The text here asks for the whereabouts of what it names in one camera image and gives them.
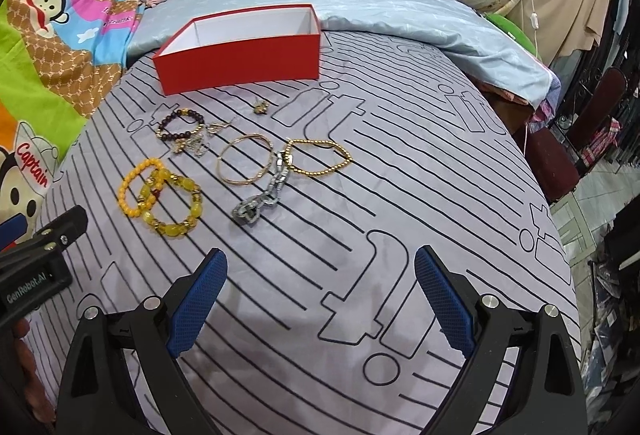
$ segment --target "open cardboard box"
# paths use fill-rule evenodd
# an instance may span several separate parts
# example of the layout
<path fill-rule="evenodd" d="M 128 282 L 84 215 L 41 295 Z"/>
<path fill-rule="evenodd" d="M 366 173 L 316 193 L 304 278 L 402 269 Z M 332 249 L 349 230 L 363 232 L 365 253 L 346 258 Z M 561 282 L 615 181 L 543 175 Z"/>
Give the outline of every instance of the open cardboard box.
<path fill-rule="evenodd" d="M 153 56 L 164 95 L 214 86 L 318 79 L 320 23 L 309 4 L 194 18 Z"/>

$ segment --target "silver screw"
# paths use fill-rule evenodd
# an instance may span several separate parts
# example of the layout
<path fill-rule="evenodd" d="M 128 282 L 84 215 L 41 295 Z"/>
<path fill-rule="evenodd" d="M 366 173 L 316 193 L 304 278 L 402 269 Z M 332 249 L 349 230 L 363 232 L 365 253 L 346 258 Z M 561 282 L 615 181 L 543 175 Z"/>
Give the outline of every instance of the silver screw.
<path fill-rule="evenodd" d="M 555 305 L 545 305 L 545 314 L 547 316 L 551 316 L 552 318 L 555 318 L 558 316 L 559 313 L 560 311 L 558 310 L 558 307 L 556 307 Z"/>
<path fill-rule="evenodd" d="M 493 294 L 486 294 L 482 296 L 482 305 L 489 309 L 495 309 L 500 304 L 500 300 Z"/>
<path fill-rule="evenodd" d="M 145 309 L 156 310 L 160 306 L 160 298 L 158 296 L 151 296 L 145 300 Z"/>
<path fill-rule="evenodd" d="M 88 320 L 94 319 L 98 315 L 98 307 L 89 307 L 84 311 L 84 317 Z"/>

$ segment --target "white star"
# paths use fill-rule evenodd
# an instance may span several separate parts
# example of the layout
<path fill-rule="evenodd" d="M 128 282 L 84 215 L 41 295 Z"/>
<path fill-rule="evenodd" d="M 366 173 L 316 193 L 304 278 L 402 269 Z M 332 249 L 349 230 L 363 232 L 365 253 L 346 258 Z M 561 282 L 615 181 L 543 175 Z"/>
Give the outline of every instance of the white star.
<path fill-rule="evenodd" d="M 76 34 L 76 36 L 78 36 L 78 44 L 84 43 L 91 38 L 95 38 L 98 30 L 100 30 L 98 27 L 94 27 L 92 29 L 85 30 L 82 34 Z"/>

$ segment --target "light blue blanket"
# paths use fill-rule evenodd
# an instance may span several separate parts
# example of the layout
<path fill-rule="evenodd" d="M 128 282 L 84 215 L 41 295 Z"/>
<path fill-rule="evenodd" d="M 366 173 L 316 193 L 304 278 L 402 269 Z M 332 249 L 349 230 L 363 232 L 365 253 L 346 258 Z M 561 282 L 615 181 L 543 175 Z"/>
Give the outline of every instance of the light blue blanket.
<path fill-rule="evenodd" d="M 145 11 L 129 45 L 129 63 L 161 46 L 191 18 L 285 3 L 313 4 L 324 30 L 369 31 L 434 45 L 463 72 L 534 108 L 559 82 L 510 37 L 455 0 L 168 0 Z"/>

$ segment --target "bed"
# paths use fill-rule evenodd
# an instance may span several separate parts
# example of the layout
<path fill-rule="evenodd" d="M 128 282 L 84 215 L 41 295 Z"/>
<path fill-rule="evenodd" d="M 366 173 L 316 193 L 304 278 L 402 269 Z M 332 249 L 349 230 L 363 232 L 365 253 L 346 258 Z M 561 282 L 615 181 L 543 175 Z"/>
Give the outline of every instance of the bed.
<path fill-rule="evenodd" d="M 318 81 L 164 97 L 146 54 L 98 107 L 37 224 L 74 204 L 89 215 L 87 234 L 68 250 L 73 285 L 31 319 L 28 341 L 52 401 L 86 307 L 112 312 L 162 295 L 211 247 L 225 252 L 228 279 L 180 365 L 224 433 L 420 433 L 463 364 L 416 285 L 412 261 L 425 244 L 509 306 L 556 304 L 579 356 L 574 287 L 558 232 L 484 98 L 426 44 L 349 31 L 323 39 Z M 268 115 L 253 113 L 257 99 L 270 101 Z M 231 122 L 202 157 L 172 154 L 155 136 L 159 121 L 183 107 L 207 122 Z M 250 132 L 276 148 L 287 137 L 328 137 L 354 163 L 322 179 L 290 177 L 281 204 L 242 227 L 231 209 L 268 178 L 228 186 L 214 164 L 229 141 Z M 265 157 L 251 142 L 239 149 L 228 157 L 227 176 L 249 176 Z M 328 151 L 305 152 L 295 155 L 306 169 L 332 162 Z M 148 156 L 202 186 L 204 214 L 187 237 L 158 237 L 118 209 L 122 178 Z M 156 208 L 171 221 L 187 212 L 184 196 L 169 189 Z M 491 426 L 504 399 L 512 350 L 478 431 Z M 129 368 L 145 414 L 162 431 L 131 354 Z"/>

